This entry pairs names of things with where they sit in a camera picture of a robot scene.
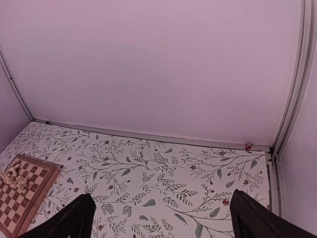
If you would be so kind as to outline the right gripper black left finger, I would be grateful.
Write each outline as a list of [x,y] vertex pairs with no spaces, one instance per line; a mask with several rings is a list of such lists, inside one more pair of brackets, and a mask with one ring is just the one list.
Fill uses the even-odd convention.
[[21,238],[89,238],[96,204],[91,195],[81,194],[41,225]]

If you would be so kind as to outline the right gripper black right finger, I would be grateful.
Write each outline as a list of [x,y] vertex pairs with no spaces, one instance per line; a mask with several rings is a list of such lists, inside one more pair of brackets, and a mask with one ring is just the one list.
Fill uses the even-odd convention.
[[236,238],[317,238],[278,217],[241,190],[234,190],[230,212]]

